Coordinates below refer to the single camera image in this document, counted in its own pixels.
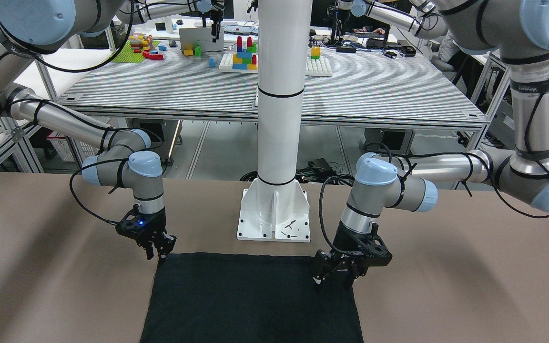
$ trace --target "person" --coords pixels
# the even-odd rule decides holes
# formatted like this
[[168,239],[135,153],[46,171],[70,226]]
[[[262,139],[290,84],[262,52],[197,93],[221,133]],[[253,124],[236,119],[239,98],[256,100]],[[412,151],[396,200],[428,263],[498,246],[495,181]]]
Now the person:
[[386,31],[385,29],[379,28],[375,25],[368,25],[360,29],[353,29],[353,33],[362,33],[362,32],[379,33],[381,35],[384,35]]

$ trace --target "black cable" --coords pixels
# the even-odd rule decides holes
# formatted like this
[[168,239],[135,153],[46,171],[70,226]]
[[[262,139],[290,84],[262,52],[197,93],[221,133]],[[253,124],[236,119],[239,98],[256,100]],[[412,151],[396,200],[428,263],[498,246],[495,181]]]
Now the black cable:
[[387,152],[387,156],[389,158],[388,162],[391,163],[391,161],[393,160],[393,155],[391,154],[391,150],[388,148],[388,146],[385,143],[382,143],[381,141],[374,141],[373,143],[365,143],[364,144],[364,150],[367,151],[367,152],[374,152],[376,154],[379,154],[380,152],[369,149],[371,145],[376,145],[376,144],[378,144],[379,146],[382,146],[384,148],[384,150]]
[[92,164],[89,164],[89,165],[85,165],[84,167],[76,170],[72,175],[71,177],[69,178],[69,189],[71,191],[71,195],[73,196],[74,200],[76,200],[76,202],[78,203],[78,205],[83,209],[85,210],[87,213],[89,213],[90,215],[93,215],[93,217],[96,217],[97,219],[99,220],[102,220],[103,222],[107,223],[107,224],[110,224],[110,225],[117,225],[119,224],[120,222],[116,222],[115,220],[110,220],[110,219],[105,219],[103,217],[101,217],[100,215],[98,215],[97,213],[94,213],[93,211],[90,211],[89,208],[87,208],[84,204],[82,204],[82,202],[80,201],[80,199],[78,198],[78,195],[76,194],[75,190],[73,189],[73,179],[76,178],[76,176],[78,176],[79,173],[81,173],[83,170],[85,169],[88,169],[88,168],[91,168],[91,167],[95,167],[96,165],[101,165],[101,164],[105,164],[105,163],[113,163],[113,162],[126,162],[128,161],[128,158],[126,159],[113,159],[113,160],[107,160],[107,161],[100,161],[100,162],[96,162],[96,163],[92,163]]
[[50,68],[52,68],[54,70],[58,70],[58,71],[77,73],[77,72],[88,72],[88,71],[97,70],[98,68],[103,67],[104,65],[106,65],[109,62],[113,61],[113,59],[118,57],[118,55],[120,55],[120,53],[124,49],[124,46],[126,45],[126,41],[128,41],[128,38],[131,36],[132,22],[133,22],[134,14],[135,14],[135,11],[132,10],[131,13],[130,13],[131,17],[129,18],[129,22],[128,22],[128,30],[126,30],[126,36],[124,37],[124,40],[123,40],[124,44],[120,44],[120,47],[116,50],[116,52],[113,53],[113,55],[109,56],[105,61],[102,61],[101,63],[99,63],[98,65],[95,65],[94,67],[77,69],[77,70],[61,68],[61,67],[57,67],[55,65],[51,65],[47,61],[44,61],[41,57],[39,57],[38,54],[33,54],[33,52],[31,52],[31,54],[33,55],[33,58],[35,58],[35,60],[38,61],[39,63],[45,65],[46,67],[50,67]]
[[321,193],[319,193],[319,224],[321,224],[321,232],[323,233],[323,239],[325,239],[325,241],[327,242],[327,245],[329,245],[329,247],[332,248],[332,250],[334,250],[339,254],[348,255],[348,256],[363,256],[364,255],[363,252],[345,252],[344,250],[340,250],[334,247],[334,244],[329,240],[329,238],[327,238],[327,233],[325,232],[325,224],[323,223],[323,193],[325,193],[325,185],[327,185],[327,183],[330,182],[331,180],[335,180],[337,178],[338,176],[330,176],[329,178],[327,178],[327,180],[325,180],[325,182],[321,186]]

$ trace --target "metal table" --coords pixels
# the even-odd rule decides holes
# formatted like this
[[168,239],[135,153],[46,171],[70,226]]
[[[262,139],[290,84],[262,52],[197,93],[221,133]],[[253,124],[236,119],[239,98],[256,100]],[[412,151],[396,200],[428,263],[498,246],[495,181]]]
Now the metal table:
[[[488,120],[425,57],[321,51],[334,77],[306,78],[303,124],[479,133],[468,148],[486,134]],[[232,52],[185,57],[174,48],[164,61],[110,63],[89,72],[59,103],[107,117],[255,122],[257,74],[208,67],[209,57],[219,63],[224,53]]]

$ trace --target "wire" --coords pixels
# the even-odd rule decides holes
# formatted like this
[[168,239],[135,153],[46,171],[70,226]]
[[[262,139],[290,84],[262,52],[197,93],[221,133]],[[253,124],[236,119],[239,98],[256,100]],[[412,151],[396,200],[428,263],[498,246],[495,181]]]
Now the wire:
[[76,194],[75,190],[73,189],[73,180],[74,178],[76,178],[76,176],[78,176],[79,173],[81,173],[83,170],[85,169],[88,169],[88,168],[91,168],[91,167],[95,167],[96,165],[101,165],[101,164],[105,164],[105,163],[113,163],[113,162],[126,162],[128,161],[128,158],[125,158],[125,159],[112,159],[112,160],[107,160],[107,161],[100,161],[100,162],[96,162],[96,163],[92,163],[92,164],[89,164],[89,165],[85,165],[83,166],[82,168],[76,170],[72,175],[71,177],[69,178],[69,190],[71,191],[71,195],[73,196],[74,200],[78,203],[78,205],[83,209],[85,210],[87,213],[89,213],[90,215],[92,215],[93,217],[99,219],[99,220],[102,220],[103,222],[109,224],[109,225],[117,225],[119,224],[120,222],[116,222],[115,220],[110,220],[110,219],[105,219],[103,217],[101,217],[100,215],[98,215],[97,213],[94,213],[93,211],[90,211],[89,208],[87,208],[84,204],[82,204],[81,200],[78,198],[78,195]]
[[339,254],[348,255],[348,256],[363,256],[363,252],[345,252],[344,250],[340,250],[337,247],[334,246],[334,244],[327,238],[327,233],[325,232],[325,224],[323,223],[323,193],[325,193],[325,186],[328,182],[331,180],[340,179],[342,180],[346,185],[350,185],[347,183],[346,180],[343,180],[342,178],[338,178],[338,176],[330,176],[325,180],[323,185],[321,186],[321,192],[319,193],[319,224],[321,224],[321,232],[323,234],[323,239],[327,242],[327,245],[329,245],[332,250]]
[[[134,18],[134,14],[135,14],[135,11],[134,10],[131,10],[131,17],[129,18],[129,22],[128,22],[128,30],[126,30],[126,36],[124,37],[124,42],[126,42],[128,40],[128,38],[131,36],[131,31],[132,31],[132,22],[133,22],[133,18]],[[77,69],[77,70],[72,70],[72,69],[67,69],[67,68],[61,68],[61,67],[56,67],[55,65],[51,65],[50,63],[48,63],[47,61],[44,61],[38,54],[34,54],[33,52],[31,52],[31,54],[33,55],[33,58],[35,58],[35,60],[37,60],[39,63],[45,65],[46,67],[50,67],[54,70],[58,70],[58,71],[63,71],[63,72],[74,72],[74,73],[77,73],[77,72],[88,72],[88,71],[93,71],[93,70],[97,70],[98,68],[100,67],[103,67],[104,65],[108,64],[109,62],[113,61],[113,59],[115,59],[116,57],[118,57],[118,55],[120,55],[120,53],[122,53],[122,50],[124,49],[124,44],[120,44],[120,46],[118,47],[118,49],[116,50],[116,52],[113,53],[113,55],[109,56],[105,61],[102,61],[101,63],[99,63],[98,65],[95,65],[94,67],[89,67],[89,68],[83,68],[83,69]]]

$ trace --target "white column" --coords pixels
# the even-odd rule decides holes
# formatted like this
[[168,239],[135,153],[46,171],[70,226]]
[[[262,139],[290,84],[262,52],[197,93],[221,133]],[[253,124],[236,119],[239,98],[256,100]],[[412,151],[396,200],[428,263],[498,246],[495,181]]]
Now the white column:
[[238,239],[310,241],[309,205],[295,175],[311,6],[311,0],[260,1],[259,179],[241,202]]

